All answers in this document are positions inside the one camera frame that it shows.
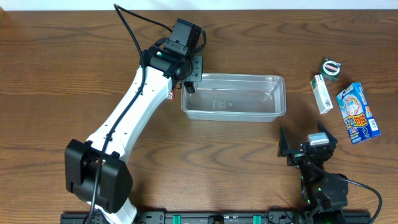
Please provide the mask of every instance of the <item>white background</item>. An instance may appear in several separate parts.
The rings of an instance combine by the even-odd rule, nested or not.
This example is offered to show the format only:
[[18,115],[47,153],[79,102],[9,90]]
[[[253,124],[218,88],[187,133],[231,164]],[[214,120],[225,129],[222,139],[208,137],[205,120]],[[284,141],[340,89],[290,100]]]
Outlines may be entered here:
[[398,9],[398,0],[0,0],[6,11],[240,9]]

